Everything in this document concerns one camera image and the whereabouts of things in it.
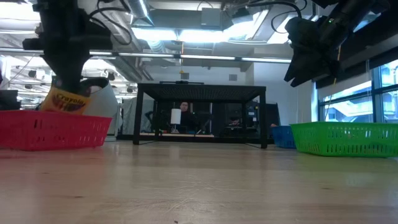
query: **robotic arm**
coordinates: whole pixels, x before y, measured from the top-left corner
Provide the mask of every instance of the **robotic arm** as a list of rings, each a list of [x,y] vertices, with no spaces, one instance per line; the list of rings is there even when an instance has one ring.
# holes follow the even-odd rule
[[[296,87],[308,80],[343,72],[340,65],[340,45],[370,11],[375,14],[390,8],[388,0],[313,0],[325,8],[335,4],[328,17],[308,21],[299,17],[286,24],[294,55],[285,76]]]
[[[81,71],[90,50],[112,50],[111,32],[91,22],[78,0],[38,0],[33,8],[40,13],[39,38],[24,40],[24,49],[44,51],[41,56],[57,75],[57,88],[88,96],[80,87]]]

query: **ceiling light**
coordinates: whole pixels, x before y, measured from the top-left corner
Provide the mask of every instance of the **ceiling light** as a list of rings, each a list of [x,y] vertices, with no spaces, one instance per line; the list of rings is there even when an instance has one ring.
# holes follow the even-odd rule
[[[90,59],[116,60],[116,57],[94,56],[94,57],[92,57]]]
[[[177,35],[172,29],[141,29],[132,28],[134,35],[142,40],[177,40]]]
[[[286,26],[287,22],[293,17],[295,17],[295,15],[288,15],[286,17],[286,19],[276,29],[278,32],[281,32],[283,34],[274,32],[274,34],[271,36],[271,38],[267,41],[268,44],[284,44],[288,41],[289,34],[285,30],[285,26]]]
[[[210,59],[210,60],[235,60],[235,57],[207,56],[207,55],[181,55],[182,59]]]
[[[241,58],[243,62],[271,62],[271,63],[290,63],[291,59],[278,59],[278,58],[250,58],[243,57]]]
[[[218,43],[226,41],[222,31],[183,30],[179,40],[191,43]]]
[[[0,2],[0,18],[40,21],[40,14],[33,11],[32,4]]]
[[[111,56],[112,52],[90,52],[90,55],[95,56],[95,55],[99,55],[99,56]]]
[[[254,35],[257,33],[257,31],[259,30],[262,22],[264,22],[264,19],[266,19],[266,16],[268,14],[268,9],[267,10],[263,10],[262,12],[258,12],[255,15],[253,15],[253,19],[254,19],[254,24],[251,27],[251,30],[248,32],[248,34],[246,35],[246,40],[251,39],[254,37]]]

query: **table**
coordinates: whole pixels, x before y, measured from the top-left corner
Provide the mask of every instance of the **table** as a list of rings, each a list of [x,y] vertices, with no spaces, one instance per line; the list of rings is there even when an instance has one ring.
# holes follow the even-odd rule
[[[140,136],[155,136],[155,133],[139,133]],[[171,134],[171,133],[164,133],[161,134],[162,136],[179,136],[179,137],[196,137],[196,138],[213,138],[214,135],[212,134]]]
[[[255,97],[260,97],[259,120],[261,148],[267,148],[266,127],[266,87],[265,86],[230,86],[230,85],[200,85],[200,84],[155,84],[138,83],[137,106],[134,125],[133,144],[139,145],[141,131],[142,104],[144,93],[155,100],[158,108],[165,101],[187,101],[206,103],[241,103],[242,114],[246,114],[246,103]],[[159,137],[160,110],[154,111],[155,139]],[[246,120],[242,122],[243,133],[246,133]]]

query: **window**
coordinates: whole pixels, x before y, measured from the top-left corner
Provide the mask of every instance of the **window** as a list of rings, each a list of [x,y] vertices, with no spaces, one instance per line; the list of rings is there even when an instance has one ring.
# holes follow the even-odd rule
[[[372,81],[368,81],[366,83],[362,83],[354,87],[348,88],[346,90],[343,90],[341,92],[335,93],[331,96],[331,99],[335,100],[344,96],[351,96],[357,93],[364,93],[371,90],[372,90]],[[323,101],[325,102],[330,101],[330,96],[325,97]]]
[[[373,122],[373,104],[370,96],[325,105],[325,121]]]
[[[372,69],[371,76],[372,81],[325,97],[319,120],[398,124],[398,60]]]
[[[380,66],[381,87],[398,84],[398,60]]]
[[[398,91],[383,93],[383,118],[385,123],[398,123]]]

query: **red basket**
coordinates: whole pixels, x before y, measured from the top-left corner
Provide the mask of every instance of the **red basket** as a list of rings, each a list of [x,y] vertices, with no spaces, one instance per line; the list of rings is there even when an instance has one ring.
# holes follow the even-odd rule
[[[0,111],[0,146],[26,151],[102,146],[112,118]]]

